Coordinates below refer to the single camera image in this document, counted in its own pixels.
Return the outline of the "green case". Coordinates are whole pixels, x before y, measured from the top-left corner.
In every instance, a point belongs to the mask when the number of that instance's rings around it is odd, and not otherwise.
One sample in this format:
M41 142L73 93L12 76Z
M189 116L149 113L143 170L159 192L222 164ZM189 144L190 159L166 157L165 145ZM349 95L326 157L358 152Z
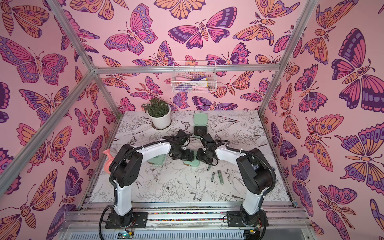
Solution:
M156 156L154 158L147 160L147 162L149 164L160 166L164 163L165 160L166 160L166 155L159 155L159 156Z
M183 164L188 167L197 168L200 165L200 161L199 160L183 161Z
M203 137L208 133L208 115L204 113L197 113L193 116L195 136Z

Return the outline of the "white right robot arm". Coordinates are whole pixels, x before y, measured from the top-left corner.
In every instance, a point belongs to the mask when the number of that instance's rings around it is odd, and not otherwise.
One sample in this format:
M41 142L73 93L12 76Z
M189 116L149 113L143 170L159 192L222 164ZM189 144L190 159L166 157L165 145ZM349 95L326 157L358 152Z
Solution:
M198 150L197 160L208 165L219 161L236 164L247 189L240 210L227 213L228 221L239 219L247 227L267 227L268 218L262 207L266 195L275 188L277 178L262 151L231 148L228 140L213 140L209 134L200 135L200 141L203 147Z

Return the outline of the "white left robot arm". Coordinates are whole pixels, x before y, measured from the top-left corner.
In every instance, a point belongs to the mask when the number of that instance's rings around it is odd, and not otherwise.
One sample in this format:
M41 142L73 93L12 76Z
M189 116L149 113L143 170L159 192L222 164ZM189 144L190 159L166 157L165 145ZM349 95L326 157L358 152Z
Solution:
M180 130L175 136L166 136L157 142L139 147L125 144L120 148L112 162L106 165L114 189L114 204L106 207L112 211L106 221L107 228L126 228L133 224L132 184L137 180L143 163L161 155L183 161L194 159L194 151L185 148L191 136Z

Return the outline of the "green nail clipper long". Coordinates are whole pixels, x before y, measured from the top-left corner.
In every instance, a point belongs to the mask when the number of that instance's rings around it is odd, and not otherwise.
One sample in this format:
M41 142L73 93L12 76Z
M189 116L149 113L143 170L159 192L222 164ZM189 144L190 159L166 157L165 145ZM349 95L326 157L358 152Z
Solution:
M224 179L223 179L223 175L222 175L221 170L218 170L218 177L219 177L220 184L223 185Z

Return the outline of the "potted green plant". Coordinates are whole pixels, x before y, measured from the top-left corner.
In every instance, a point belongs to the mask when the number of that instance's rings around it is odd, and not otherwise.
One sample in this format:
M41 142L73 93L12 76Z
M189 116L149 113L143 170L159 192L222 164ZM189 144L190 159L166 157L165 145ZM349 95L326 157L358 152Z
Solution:
M165 130L171 123L171 107L161 98L154 98L142 104L143 110L152 121L153 128Z

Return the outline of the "pink plastic toy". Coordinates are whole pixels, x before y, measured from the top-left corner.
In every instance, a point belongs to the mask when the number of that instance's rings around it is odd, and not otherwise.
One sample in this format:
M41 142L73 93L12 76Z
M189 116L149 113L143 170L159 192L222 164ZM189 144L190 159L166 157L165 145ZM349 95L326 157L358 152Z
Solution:
M107 174L111 174L110 166L113 163L115 157L112 156L111 149L107 149L107 150L103 151L103 154L106 155L106 161L104 163L104 171Z

